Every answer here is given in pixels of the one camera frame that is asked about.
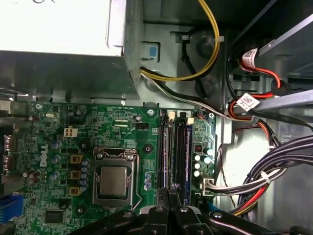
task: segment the cable bundle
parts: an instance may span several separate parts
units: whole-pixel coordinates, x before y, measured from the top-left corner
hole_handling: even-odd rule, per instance
[[[218,187],[208,184],[208,187],[217,194],[226,194],[227,196],[240,194],[238,207],[230,212],[234,215],[241,215],[252,209],[267,190],[269,183],[285,174],[289,167],[299,164],[313,165],[313,156],[293,153],[311,147],[313,147],[313,136],[282,144],[258,161],[247,175],[242,186]]]

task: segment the white label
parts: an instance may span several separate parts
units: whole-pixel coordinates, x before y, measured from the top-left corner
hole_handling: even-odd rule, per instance
[[[237,100],[237,104],[242,107],[246,112],[253,109],[260,103],[257,99],[253,98],[248,93],[245,93],[240,99]]]
[[[254,65],[254,58],[256,55],[256,52],[258,51],[258,48],[252,49],[250,51],[247,51],[244,55],[243,55],[243,64],[247,67],[250,68],[255,68]]]
[[[48,144],[41,146],[40,167],[47,167]]]

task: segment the white wire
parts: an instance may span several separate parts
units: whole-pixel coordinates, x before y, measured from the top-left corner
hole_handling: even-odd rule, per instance
[[[274,170],[274,171],[272,171],[270,174],[268,174],[268,177],[272,177],[273,175],[275,175],[278,171],[280,171],[281,169],[276,169],[276,170]],[[248,184],[245,184],[245,185],[243,185],[243,186],[249,186],[249,185],[254,185],[254,184],[256,184],[256,183],[267,183],[267,181],[266,181],[266,179],[264,179],[264,178],[261,178],[261,179],[258,179],[258,180],[256,180],[256,181],[253,181],[253,182],[251,182],[251,183],[248,183]],[[211,189],[214,189],[214,190],[229,190],[229,189],[236,189],[237,187],[240,187],[240,186],[233,186],[233,187],[223,187],[223,186],[217,186],[217,185],[214,185],[214,184],[212,184],[212,183],[210,183],[210,182],[208,182],[208,183],[206,183],[205,184],[205,187],[206,188],[211,188]]]
[[[165,95],[167,95],[168,97],[170,98],[173,98],[173,99],[176,99],[178,101],[181,101],[181,102],[184,102],[184,103],[190,103],[190,104],[194,104],[196,106],[200,106],[200,107],[204,107],[206,108],[207,110],[215,113],[216,115],[219,115],[223,118],[226,118],[226,119],[229,119],[229,120],[232,120],[232,121],[242,121],[242,120],[237,120],[237,119],[234,119],[234,118],[231,118],[231,117],[228,117],[226,116],[225,114],[223,113],[220,113],[218,111],[216,111],[215,109],[213,109],[212,107],[206,105],[206,104],[203,104],[203,103],[200,103],[200,102],[197,102],[197,101],[193,101],[193,100],[187,100],[187,99],[183,99],[183,98],[180,98],[180,97],[176,97],[176,96],[173,96],[169,93],[167,93],[161,86],[159,86],[158,83],[156,83],[153,79],[147,77],[146,75],[144,75],[143,73],[141,74],[141,76],[143,76],[145,79],[149,80],[150,82],[152,82],[153,84],[155,84],[156,87],[159,88],[160,91],[162,91]]]

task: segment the connector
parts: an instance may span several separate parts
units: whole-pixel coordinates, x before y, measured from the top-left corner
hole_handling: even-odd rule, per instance
[[[78,128],[64,128],[64,137],[77,137]]]

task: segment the cable tie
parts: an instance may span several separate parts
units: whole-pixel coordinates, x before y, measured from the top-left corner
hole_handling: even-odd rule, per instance
[[[216,42],[222,43],[223,41],[225,41],[225,37],[224,36],[220,36],[218,38],[215,39]]]
[[[266,182],[267,182],[268,184],[270,184],[270,179],[269,179],[268,175],[266,174],[266,172],[261,171],[261,176],[262,176],[263,179],[266,180]]]

